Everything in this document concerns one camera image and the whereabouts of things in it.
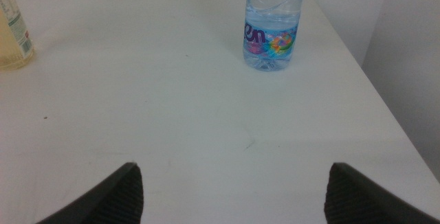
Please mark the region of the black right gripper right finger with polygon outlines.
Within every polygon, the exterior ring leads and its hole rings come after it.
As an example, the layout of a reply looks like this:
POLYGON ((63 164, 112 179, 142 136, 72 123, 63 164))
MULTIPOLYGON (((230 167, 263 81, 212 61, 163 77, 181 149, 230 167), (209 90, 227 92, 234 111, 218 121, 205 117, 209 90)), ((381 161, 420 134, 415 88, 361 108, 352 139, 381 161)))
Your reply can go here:
POLYGON ((347 163, 329 171, 324 215, 331 224, 439 224, 347 163))

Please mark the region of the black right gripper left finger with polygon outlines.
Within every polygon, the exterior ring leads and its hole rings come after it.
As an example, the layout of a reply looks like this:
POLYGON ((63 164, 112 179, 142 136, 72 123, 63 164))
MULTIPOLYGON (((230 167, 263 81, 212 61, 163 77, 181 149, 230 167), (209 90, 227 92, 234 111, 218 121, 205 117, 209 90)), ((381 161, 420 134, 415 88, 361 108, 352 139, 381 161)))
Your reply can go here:
POLYGON ((140 224, 144 208, 142 174, 125 163, 91 190, 40 224, 140 224))

